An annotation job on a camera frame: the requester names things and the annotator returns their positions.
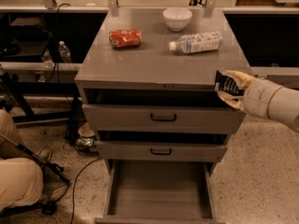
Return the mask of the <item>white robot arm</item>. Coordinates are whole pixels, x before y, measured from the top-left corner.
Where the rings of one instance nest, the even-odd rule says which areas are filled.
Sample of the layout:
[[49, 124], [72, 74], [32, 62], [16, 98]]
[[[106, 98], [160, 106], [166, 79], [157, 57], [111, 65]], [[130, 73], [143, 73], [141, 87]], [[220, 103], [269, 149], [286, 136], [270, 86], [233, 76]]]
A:
[[253, 117], [299, 132], [299, 91], [241, 71], [217, 72], [215, 91], [224, 103]]

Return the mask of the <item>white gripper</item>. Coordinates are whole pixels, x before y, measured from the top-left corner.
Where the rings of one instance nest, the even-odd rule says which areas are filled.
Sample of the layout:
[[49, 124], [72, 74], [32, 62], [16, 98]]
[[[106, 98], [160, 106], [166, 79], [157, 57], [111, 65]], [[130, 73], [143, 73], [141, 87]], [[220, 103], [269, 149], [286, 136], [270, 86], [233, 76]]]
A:
[[269, 119], [270, 103], [282, 86], [266, 79], [255, 77], [241, 71], [225, 70], [224, 76], [234, 80], [240, 90], [245, 90], [244, 96], [233, 96], [225, 91], [217, 91], [224, 103], [242, 112], [246, 110], [253, 117]]

